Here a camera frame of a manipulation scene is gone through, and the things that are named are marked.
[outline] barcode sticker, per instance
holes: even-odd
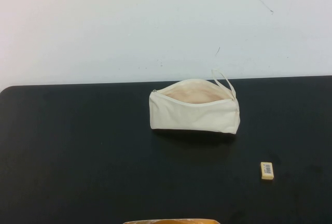
[[[271,165],[270,164],[264,164],[264,173],[271,174]]]
[[[261,178],[272,180],[274,178],[272,163],[262,162],[260,163]]]

